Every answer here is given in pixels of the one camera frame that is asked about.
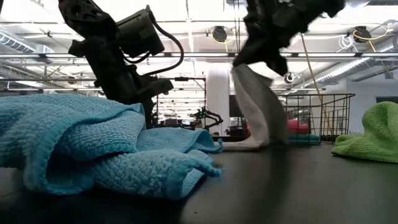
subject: white column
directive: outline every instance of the white column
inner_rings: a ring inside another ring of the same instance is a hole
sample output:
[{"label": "white column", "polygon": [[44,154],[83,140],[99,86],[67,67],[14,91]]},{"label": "white column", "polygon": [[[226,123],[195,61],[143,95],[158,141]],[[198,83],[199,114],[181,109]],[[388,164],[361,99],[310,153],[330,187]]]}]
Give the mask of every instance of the white column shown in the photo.
[{"label": "white column", "polygon": [[[211,133],[218,132],[225,136],[225,129],[229,126],[229,72],[231,66],[228,63],[211,63],[206,76],[207,108],[219,114],[224,120],[222,124],[210,128]],[[206,124],[214,123],[207,119]]]}]

